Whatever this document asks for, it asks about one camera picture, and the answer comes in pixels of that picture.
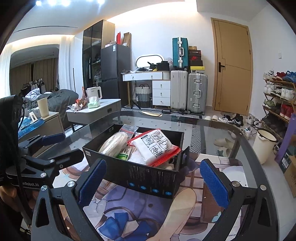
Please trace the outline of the person's left hand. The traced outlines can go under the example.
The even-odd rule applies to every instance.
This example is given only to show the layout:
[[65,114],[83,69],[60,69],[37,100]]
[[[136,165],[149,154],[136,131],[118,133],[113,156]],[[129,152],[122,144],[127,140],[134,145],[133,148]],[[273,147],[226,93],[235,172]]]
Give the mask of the person's left hand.
[[[19,206],[16,203],[16,198],[18,196],[16,188],[1,186],[0,189],[2,201],[10,206],[13,210],[20,212]],[[34,209],[35,207],[38,194],[39,193],[37,191],[27,191],[27,195],[30,197],[28,204],[31,209]]]

